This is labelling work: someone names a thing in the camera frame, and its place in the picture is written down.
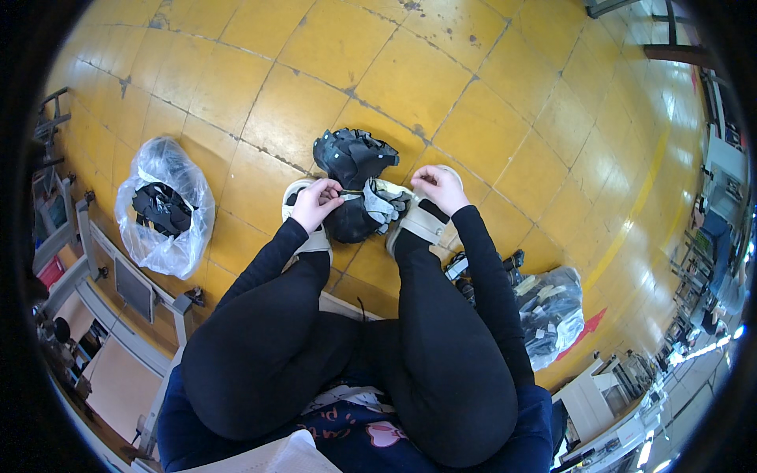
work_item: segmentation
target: left hand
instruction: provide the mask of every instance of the left hand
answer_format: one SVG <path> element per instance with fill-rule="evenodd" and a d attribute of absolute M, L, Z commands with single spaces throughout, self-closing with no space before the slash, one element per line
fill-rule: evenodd
<path fill-rule="evenodd" d="M 297 195 L 291 218 L 297 220 L 308 235 L 315 232 L 323 219 L 344 203 L 339 197 L 341 190 L 341 184 L 334 179 L 318 179 Z"/>

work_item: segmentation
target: white slide sandal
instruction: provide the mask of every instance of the white slide sandal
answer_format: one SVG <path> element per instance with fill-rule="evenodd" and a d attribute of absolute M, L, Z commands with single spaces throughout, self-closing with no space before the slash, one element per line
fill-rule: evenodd
<path fill-rule="evenodd" d="M 315 181 L 315 179 L 308 178 L 299 179 L 291 183 L 289 187 L 286 188 L 286 191 L 284 191 L 284 198 L 282 200 L 282 222 L 286 222 L 286 220 L 291 216 L 291 213 L 294 210 L 294 205 L 287 205 L 287 200 L 293 194 L 297 194 L 300 190 L 306 188 L 310 184 L 313 184 Z M 318 229 L 310 234 L 310 237 L 307 239 L 307 241 L 305 241 L 302 246 L 294 252 L 293 256 L 296 256 L 300 253 L 312 253 L 314 251 L 328 251 L 329 261 L 332 263 L 334 262 L 334 251 L 332 250 L 331 240 L 329 240 L 329 235 L 326 233 L 326 228 L 323 226 L 323 224 L 319 225 Z"/>
<path fill-rule="evenodd" d="M 457 181 L 460 183 L 460 188 L 463 187 L 463 180 L 460 178 L 460 174 L 456 170 L 449 166 L 442 164 L 437 165 L 438 168 L 452 173 Z M 418 235 L 420 238 L 426 240 L 429 244 L 439 244 L 441 240 L 441 234 L 444 233 L 446 223 L 442 223 L 436 216 L 432 215 L 426 210 L 420 207 L 420 203 L 426 199 L 426 194 L 420 189 L 413 189 L 413 199 L 410 201 L 410 209 L 407 211 L 405 217 L 400 219 L 400 222 L 394 226 L 386 237 L 386 249 L 394 258 L 394 244 L 397 241 L 397 236 L 400 234 L 401 229 Z"/>

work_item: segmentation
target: clear plastic bag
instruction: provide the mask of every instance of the clear plastic bag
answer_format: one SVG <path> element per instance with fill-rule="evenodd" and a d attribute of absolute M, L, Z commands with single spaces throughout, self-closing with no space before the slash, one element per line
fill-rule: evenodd
<path fill-rule="evenodd" d="M 561 266 L 530 275 L 514 291 L 520 306 L 525 349 L 534 371 L 546 368 L 584 329 L 581 277 Z"/>
<path fill-rule="evenodd" d="M 189 230 L 176 238 L 136 222 L 132 197 L 137 189 L 151 182 L 170 186 L 194 208 Z M 123 244 L 138 266 L 188 279 L 197 270 L 213 233 L 216 201 L 204 174 L 179 143 L 161 136 L 144 143 L 137 151 L 129 178 L 118 188 L 114 211 Z"/>

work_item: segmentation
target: black fabric bundle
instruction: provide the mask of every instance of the black fabric bundle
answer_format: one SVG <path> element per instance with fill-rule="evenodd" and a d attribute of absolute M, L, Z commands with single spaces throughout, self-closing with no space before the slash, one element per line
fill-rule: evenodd
<path fill-rule="evenodd" d="M 162 182 L 151 182 L 137 189 L 132 198 L 139 225 L 149 226 L 167 237 L 178 237 L 189 230 L 192 209 L 178 192 Z"/>
<path fill-rule="evenodd" d="M 316 139 L 313 157 L 318 167 L 344 188 L 345 202 L 323 222 L 329 234 L 342 243 L 365 241 L 381 224 L 365 209 L 363 187 L 385 167 L 400 162 L 397 150 L 368 132 L 343 128 L 335 133 L 326 130 Z"/>

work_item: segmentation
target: pink cartoon print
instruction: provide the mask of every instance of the pink cartoon print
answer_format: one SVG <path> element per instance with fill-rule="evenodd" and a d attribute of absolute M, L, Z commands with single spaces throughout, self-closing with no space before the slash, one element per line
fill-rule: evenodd
<path fill-rule="evenodd" d="M 371 445 L 378 448 L 391 447 L 401 438 L 407 439 L 404 432 L 387 421 L 372 422 L 368 424 L 366 426 L 366 432 L 368 432 L 368 435 L 371 437 Z"/>

